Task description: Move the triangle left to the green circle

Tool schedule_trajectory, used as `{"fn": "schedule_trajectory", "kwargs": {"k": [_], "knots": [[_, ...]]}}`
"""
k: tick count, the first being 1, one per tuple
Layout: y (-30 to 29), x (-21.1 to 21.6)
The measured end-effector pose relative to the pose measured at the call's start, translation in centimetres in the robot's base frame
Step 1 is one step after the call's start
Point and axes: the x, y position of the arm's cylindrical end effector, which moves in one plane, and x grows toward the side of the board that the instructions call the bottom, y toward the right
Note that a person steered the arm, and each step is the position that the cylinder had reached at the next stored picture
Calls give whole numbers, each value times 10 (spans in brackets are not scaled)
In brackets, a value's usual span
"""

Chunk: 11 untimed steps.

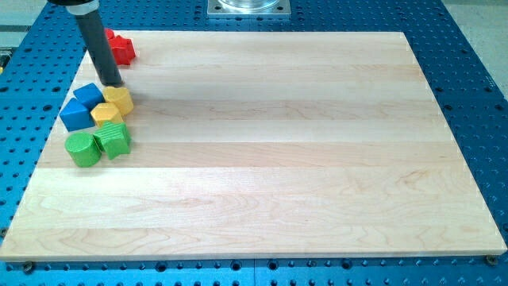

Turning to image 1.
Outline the black robot arm end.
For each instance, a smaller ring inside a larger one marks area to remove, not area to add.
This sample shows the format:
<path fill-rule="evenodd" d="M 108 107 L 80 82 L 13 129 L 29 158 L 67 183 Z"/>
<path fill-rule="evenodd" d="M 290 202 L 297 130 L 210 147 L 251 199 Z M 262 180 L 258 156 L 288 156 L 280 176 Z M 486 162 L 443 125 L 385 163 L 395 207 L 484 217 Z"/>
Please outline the black robot arm end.
<path fill-rule="evenodd" d="M 79 6 L 93 1 L 94 0 L 48 0 L 51 4 L 58 6 Z"/>

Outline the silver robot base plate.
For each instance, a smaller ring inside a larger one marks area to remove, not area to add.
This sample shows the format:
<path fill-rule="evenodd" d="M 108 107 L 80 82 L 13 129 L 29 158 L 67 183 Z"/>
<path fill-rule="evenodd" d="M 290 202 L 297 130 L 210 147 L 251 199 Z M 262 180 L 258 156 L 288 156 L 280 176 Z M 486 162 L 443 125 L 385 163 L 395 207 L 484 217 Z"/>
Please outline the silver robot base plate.
<path fill-rule="evenodd" d="M 290 0 L 209 0 L 207 14 L 233 15 L 290 15 Z"/>

